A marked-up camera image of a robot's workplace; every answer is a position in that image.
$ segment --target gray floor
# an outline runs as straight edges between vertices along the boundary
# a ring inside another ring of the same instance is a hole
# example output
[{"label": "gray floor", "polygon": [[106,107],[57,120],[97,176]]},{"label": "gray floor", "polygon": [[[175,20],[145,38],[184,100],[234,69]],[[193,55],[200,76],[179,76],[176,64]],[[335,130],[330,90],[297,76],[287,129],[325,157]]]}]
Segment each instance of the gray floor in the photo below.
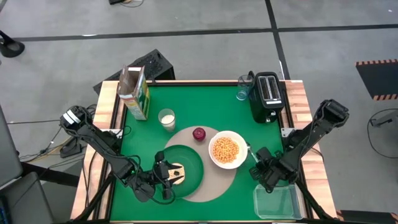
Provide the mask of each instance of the gray floor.
[{"label": "gray floor", "polygon": [[[398,2],[393,0],[271,2],[278,27],[398,23]],[[0,29],[13,37],[266,28],[270,24],[262,0],[146,0],[135,9],[110,6],[106,0],[8,0],[0,12]],[[280,33],[291,79],[304,80],[312,111],[328,98],[351,111],[347,124],[321,141],[337,209],[398,213],[398,160],[373,152],[366,135],[369,117],[381,109],[398,107],[398,103],[373,101],[354,67],[360,60],[398,58],[397,36],[398,29]],[[177,79],[232,79],[249,70],[281,74],[271,33],[25,45],[19,57],[0,57],[0,102],[8,121],[57,119],[69,106],[95,103],[93,85],[153,49],[159,49],[173,64]],[[46,147],[58,126],[20,124],[10,129],[21,154],[32,154]],[[374,145],[385,154],[398,156],[396,131],[395,124],[372,128]],[[54,144],[65,138],[61,133]],[[50,156],[36,164],[49,166],[59,161]],[[78,174],[78,167],[74,165],[71,172]],[[52,184],[45,189],[49,197],[60,190]],[[73,197],[73,189],[65,192]],[[65,200],[63,207],[56,200],[50,203],[59,220],[67,218],[71,200]]]}]

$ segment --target wooden table edge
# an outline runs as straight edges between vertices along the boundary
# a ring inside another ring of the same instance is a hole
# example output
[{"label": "wooden table edge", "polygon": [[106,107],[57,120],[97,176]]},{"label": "wooden table edge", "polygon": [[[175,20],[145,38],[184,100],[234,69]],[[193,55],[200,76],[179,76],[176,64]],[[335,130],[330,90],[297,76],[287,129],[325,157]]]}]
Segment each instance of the wooden table edge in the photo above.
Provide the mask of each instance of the wooden table edge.
[{"label": "wooden table edge", "polygon": [[[294,111],[292,111],[292,116],[293,116],[293,122],[296,128],[303,128],[305,125],[307,125],[310,120],[307,119],[302,119],[304,118],[309,118],[311,116],[310,108],[308,105],[308,100],[307,96],[305,94],[305,89],[303,87],[303,81],[301,80],[281,80],[282,82],[285,83],[286,89],[287,89],[287,96],[289,99],[289,105],[290,109],[296,107],[297,105],[300,105],[301,107],[306,109],[303,109],[301,112],[306,112],[306,113],[300,113],[300,114],[295,114]],[[237,83],[237,80],[157,80],[156,83]],[[116,88],[118,85],[119,81],[104,81],[103,86],[101,87],[101,92],[99,94],[98,98],[98,105],[97,105],[97,110],[95,113],[95,118],[94,118],[94,124],[99,127],[99,128],[109,128],[111,124],[111,117],[113,113],[113,108],[114,108],[114,102],[116,99]],[[292,85],[300,85],[302,90],[300,89],[291,89]],[[118,115],[116,117],[116,120],[119,121],[117,122],[118,126],[120,127],[121,123],[121,109],[123,108],[123,103],[120,101],[120,104],[118,106]],[[285,120],[287,119],[286,113],[282,112],[282,117],[283,121],[285,123]],[[92,155],[94,154],[94,149],[92,147],[88,147],[86,150],[86,155],[85,155],[85,160],[84,160],[84,167],[86,168],[86,173],[88,172],[88,166],[90,164]],[[307,153],[302,161],[303,161],[303,168],[304,168],[304,173],[305,173],[305,178],[307,182],[307,186],[309,191],[313,194],[317,202],[325,209],[325,211],[335,217],[336,216],[336,210],[335,206],[333,203],[333,199],[331,197],[331,192],[330,192],[330,186],[326,177],[326,171],[325,171],[325,166],[323,165],[322,159],[319,160],[320,156],[316,155],[315,153]],[[321,172],[322,175],[316,175],[312,173],[312,166],[313,162],[316,161],[317,167],[316,167],[316,172]],[[100,174],[102,172],[102,166],[103,166],[103,158],[97,154],[95,157],[95,160],[93,161],[93,165],[91,168],[91,173],[97,173],[97,175],[91,175],[91,180],[90,181],[90,189],[89,189],[89,196],[90,199],[94,196],[96,191],[98,190],[98,185],[99,185],[99,179],[100,179]],[[71,213],[71,218],[75,218],[79,216],[79,214],[83,211],[84,209],[84,204],[85,204],[85,199],[86,199],[86,189],[85,189],[85,181],[83,178],[83,172],[80,174],[80,181],[79,185],[76,191],[75,195],[75,201],[73,204],[72,208],[72,213]],[[314,186],[314,184],[311,184],[312,180],[323,180],[322,186]],[[99,218],[104,218],[105,213],[106,213],[106,204],[108,202],[108,194],[109,194],[109,188],[105,192],[104,197],[101,201],[101,209],[99,213]]]}]

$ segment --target milk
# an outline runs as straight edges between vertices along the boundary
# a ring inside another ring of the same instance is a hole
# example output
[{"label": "milk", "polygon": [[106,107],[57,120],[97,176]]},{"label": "milk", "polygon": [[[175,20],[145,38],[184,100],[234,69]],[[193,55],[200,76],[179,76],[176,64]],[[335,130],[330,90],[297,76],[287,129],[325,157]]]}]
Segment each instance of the milk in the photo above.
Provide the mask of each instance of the milk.
[{"label": "milk", "polygon": [[165,115],[162,120],[160,120],[160,122],[162,123],[163,127],[169,131],[172,132],[174,131],[175,128],[175,119],[174,116],[171,114]]}]

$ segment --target round placemat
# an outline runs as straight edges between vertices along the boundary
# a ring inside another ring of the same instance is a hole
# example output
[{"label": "round placemat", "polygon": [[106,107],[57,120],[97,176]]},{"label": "round placemat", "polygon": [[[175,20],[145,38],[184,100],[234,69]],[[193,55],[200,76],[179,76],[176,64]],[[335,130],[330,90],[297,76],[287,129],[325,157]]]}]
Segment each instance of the round placemat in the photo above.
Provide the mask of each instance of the round placemat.
[{"label": "round placemat", "polygon": [[[202,142],[198,142],[193,138],[192,132],[195,128],[203,128],[206,131],[206,138]],[[235,178],[236,169],[222,169],[210,159],[208,145],[210,139],[217,133],[217,130],[206,126],[192,126],[174,134],[166,144],[166,147],[174,145],[188,146],[199,154],[203,162],[203,180],[194,193],[184,197],[185,200],[190,202],[208,202],[216,199],[228,190]]]},{"label": "round placemat", "polygon": [[174,145],[164,149],[167,162],[183,165],[184,181],[173,185],[176,198],[182,198],[192,194],[203,179],[203,163],[198,153],[188,146]]}]

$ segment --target bowl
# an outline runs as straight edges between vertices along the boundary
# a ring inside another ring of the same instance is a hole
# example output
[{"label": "bowl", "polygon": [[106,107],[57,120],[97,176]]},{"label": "bowl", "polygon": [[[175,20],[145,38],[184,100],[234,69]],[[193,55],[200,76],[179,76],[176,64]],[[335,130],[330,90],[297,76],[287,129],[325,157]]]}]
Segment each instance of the bowl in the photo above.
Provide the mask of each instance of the bowl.
[{"label": "bowl", "polygon": [[[238,147],[239,147],[239,153],[236,155],[236,159],[233,162],[227,162],[227,163],[222,163],[218,162],[216,158],[213,156],[213,146],[214,143],[216,142],[217,139],[219,138],[231,138],[232,141],[234,141]],[[238,168],[245,160],[246,157],[248,156],[248,145],[246,144],[246,141],[240,136],[238,133],[235,133],[233,131],[221,131],[217,133],[209,143],[209,155],[211,160],[218,165],[221,168],[224,169],[235,169]]]}]

